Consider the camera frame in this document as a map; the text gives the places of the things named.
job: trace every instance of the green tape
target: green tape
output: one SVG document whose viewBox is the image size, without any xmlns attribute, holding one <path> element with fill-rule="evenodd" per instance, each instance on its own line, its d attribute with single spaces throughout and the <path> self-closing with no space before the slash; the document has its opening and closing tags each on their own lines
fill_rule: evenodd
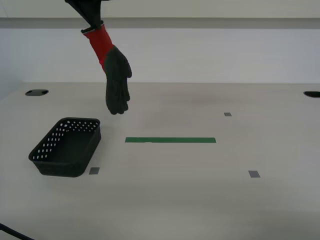
<svg viewBox="0 0 320 240">
<path fill-rule="evenodd" d="M 214 137 L 127 137 L 126 143 L 215 144 Z"/>
</svg>

